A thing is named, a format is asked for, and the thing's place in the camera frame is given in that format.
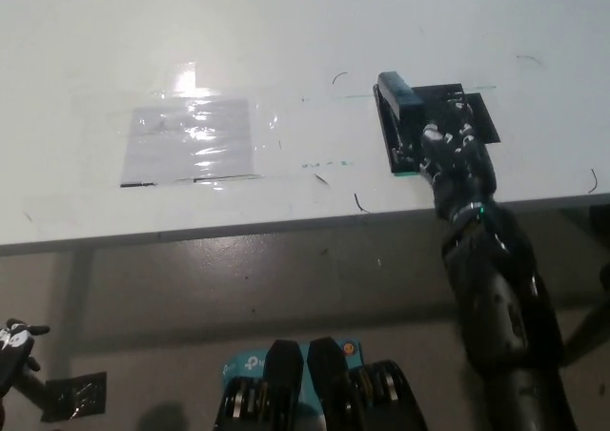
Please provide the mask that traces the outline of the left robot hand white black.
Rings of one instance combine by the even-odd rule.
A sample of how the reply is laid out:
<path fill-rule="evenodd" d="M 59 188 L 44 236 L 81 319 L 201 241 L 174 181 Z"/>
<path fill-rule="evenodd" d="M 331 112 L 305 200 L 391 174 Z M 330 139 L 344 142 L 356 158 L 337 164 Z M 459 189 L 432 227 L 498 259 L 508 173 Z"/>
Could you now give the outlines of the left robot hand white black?
<path fill-rule="evenodd" d="M 1 327 L 1 397 L 8 394 L 22 375 L 41 370 L 31 354 L 34 338 L 50 330 L 47 325 L 29 325 L 17 318 L 9 318 Z"/>

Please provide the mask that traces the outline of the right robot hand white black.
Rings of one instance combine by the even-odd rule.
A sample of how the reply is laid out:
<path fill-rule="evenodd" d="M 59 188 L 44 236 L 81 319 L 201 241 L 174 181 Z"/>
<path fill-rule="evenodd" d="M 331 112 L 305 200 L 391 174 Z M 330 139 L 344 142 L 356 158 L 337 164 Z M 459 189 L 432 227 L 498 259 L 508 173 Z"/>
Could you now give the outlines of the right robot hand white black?
<path fill-rule="evenodd" d="M 493 199 L 497 179 L 470 105 L 449 101 L 438 122 L 423 128 L 420 173 L 430 184 L 437 215 L 452 222 Z"/>

